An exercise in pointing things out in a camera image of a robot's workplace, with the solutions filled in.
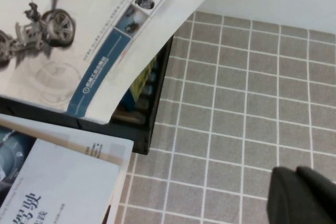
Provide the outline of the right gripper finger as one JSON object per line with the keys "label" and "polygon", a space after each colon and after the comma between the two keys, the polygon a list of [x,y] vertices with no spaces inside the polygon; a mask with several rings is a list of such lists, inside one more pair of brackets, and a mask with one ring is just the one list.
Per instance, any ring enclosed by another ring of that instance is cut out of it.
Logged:
{"label": "right gripper finger", "polygon": [[335,223],[335,183],[307,166],[271,173],[269,223]]}

